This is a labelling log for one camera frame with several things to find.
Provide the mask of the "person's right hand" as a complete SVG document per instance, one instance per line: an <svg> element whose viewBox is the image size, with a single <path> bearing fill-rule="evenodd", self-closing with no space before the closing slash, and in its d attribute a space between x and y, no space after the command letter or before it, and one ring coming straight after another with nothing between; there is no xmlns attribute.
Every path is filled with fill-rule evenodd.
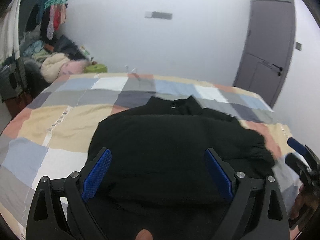
<svg viewBox="0 0 320 240"><path fill-rule="evenodd" d="M305 205L309 204L311 194L307 193L304 184L299 188L299 194L295 198L294 205L290 211L290 219L296 219L299 216L300 209Z"/></svg>

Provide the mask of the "person's left hand thumb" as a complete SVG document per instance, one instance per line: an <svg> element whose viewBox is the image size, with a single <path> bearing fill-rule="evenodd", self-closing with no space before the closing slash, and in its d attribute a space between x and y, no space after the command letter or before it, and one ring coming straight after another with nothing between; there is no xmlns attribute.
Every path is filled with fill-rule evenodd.
<svg viewBox="0 0 320 240"><path fill-rule="evenodd" d="M150 231L142 229L135 237L135 240L153 240L153 236Z"/></svg>

